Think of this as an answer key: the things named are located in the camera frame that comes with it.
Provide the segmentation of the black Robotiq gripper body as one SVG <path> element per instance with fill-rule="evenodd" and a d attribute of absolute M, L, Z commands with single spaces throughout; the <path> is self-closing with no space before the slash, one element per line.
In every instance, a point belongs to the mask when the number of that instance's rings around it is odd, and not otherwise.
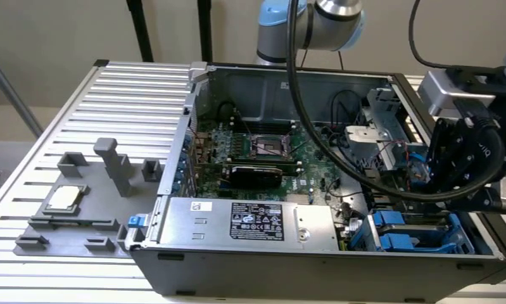
<path fill-rule="evenodd" d="M 474 117 L 472 150 L 476 156 L 474 181 L 480 186 L 499 181 L 506 172 L 506 147 L 499 133 L 498 123 L 492 118 Z"/>

